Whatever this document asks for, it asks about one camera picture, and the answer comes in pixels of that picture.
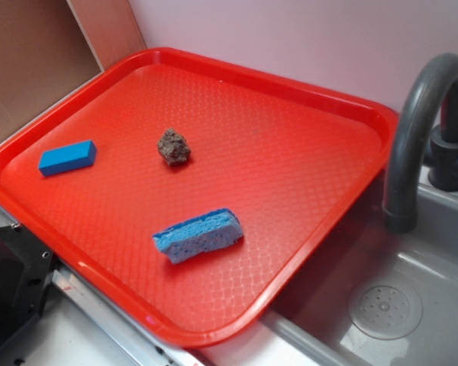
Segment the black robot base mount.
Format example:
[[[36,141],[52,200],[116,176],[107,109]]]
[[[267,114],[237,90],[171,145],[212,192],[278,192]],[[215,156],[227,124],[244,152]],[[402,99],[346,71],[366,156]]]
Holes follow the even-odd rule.
[[[42,317],[55,262],[28,228],[0,227],[0,351]]]

